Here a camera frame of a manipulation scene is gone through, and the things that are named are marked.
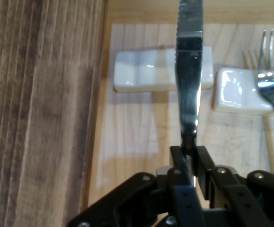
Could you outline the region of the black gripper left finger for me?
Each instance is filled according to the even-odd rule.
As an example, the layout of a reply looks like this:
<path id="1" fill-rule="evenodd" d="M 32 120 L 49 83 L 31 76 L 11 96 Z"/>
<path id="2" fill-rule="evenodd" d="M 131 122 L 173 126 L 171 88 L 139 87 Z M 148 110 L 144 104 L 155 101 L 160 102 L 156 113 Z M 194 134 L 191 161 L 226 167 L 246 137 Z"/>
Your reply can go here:
<path id="1" fill-rule="evenodd" d="M 177 227 L 204 227 L 205 218 L 188 174 L 197 149 L 170 148 L 174 165 L 164 174 L 140 172 L 71 219 L 69 227 L 150 227 L 159 214 Z"/>

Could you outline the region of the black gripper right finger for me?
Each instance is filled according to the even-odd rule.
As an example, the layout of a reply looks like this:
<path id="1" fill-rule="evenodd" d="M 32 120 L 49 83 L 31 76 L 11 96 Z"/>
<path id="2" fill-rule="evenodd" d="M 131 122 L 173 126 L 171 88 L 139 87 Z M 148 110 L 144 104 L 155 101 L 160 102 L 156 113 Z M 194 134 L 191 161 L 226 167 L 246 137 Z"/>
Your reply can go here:
<path id="1" fill-rule="evenodd" d="M 243 227 L 274 227 L 274 174 L 256 170 L 244 178 L 215 165 L 204 146 L 196 149 L 195 173 L 210 208 L 230 210 Z"/>

